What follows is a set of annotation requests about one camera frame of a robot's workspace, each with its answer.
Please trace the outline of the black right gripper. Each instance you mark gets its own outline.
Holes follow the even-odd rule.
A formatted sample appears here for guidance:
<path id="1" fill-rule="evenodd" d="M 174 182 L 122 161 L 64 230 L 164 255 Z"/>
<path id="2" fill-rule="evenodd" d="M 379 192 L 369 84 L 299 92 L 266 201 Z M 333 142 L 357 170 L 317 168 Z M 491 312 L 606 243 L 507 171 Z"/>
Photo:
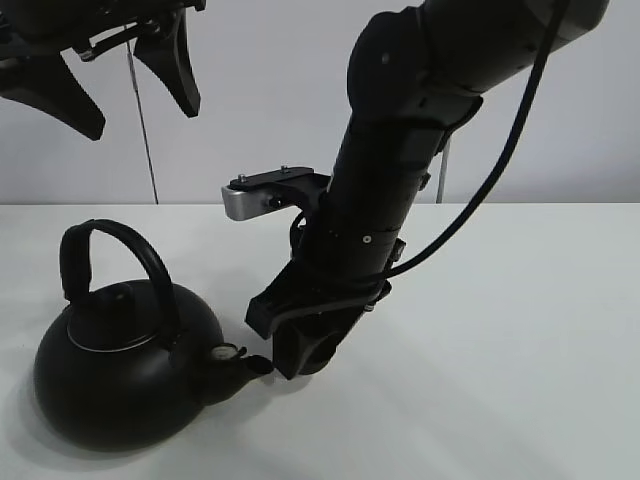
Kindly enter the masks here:
<path id="1" fill-rule="evenodd" d="M 324 369 L 364 311 L 391 289 L 385 274 L 392 255 L 349 254 L 336 269 L 331 256 L 315 265 L 293 249 L 283 270 L 247 307 L 245 323 L 261 338 L 273 336 L 273 364 L 286 378 Z M 354 309 L 356 312 L 342 312 Z M 313 321 L 303 318 L 316 315 Z"/>

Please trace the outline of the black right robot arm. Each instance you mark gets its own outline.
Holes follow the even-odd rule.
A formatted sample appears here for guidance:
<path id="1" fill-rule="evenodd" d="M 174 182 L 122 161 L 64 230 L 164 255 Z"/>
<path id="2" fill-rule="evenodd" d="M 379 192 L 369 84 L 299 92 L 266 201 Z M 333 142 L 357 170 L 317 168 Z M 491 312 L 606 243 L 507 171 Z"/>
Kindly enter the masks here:
<path id="1" fill-rule="evenodd" d="M 287 378 L 323 369 L 390 279 L 424 262 L 469 219 L 513 154 L 549 55 L 594 30 L 604 1 L 426 1 L 368 22 L 347 70 L 351 116 L 330 176 L 307 169 L 234 181 L 295 205 L 291 258 L 246 314 Z M 410 260 L 400 230 L 432 159 L 484 94 L 530 77 L 494 169 L 459 217 Z"/>

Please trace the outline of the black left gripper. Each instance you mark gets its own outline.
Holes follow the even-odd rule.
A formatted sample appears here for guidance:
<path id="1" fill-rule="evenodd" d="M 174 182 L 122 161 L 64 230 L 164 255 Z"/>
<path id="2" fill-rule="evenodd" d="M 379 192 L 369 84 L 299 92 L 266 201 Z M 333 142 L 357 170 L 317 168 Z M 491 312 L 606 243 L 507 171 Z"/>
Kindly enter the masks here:
<path id="1" fill-rule="evenodd" d="M 194 118 L 200 111 L 201 96 L 189 56 L 186 8 L 202 11 L 206 3 L 3 1 L 1 97 L 45 113 L 90 140 L 99 140 L 106 119 L 58 53 L 86 44 L 105 31 L 160 17 L 138 37 L 134 56 L 161 81 L 184 115 Z"/>

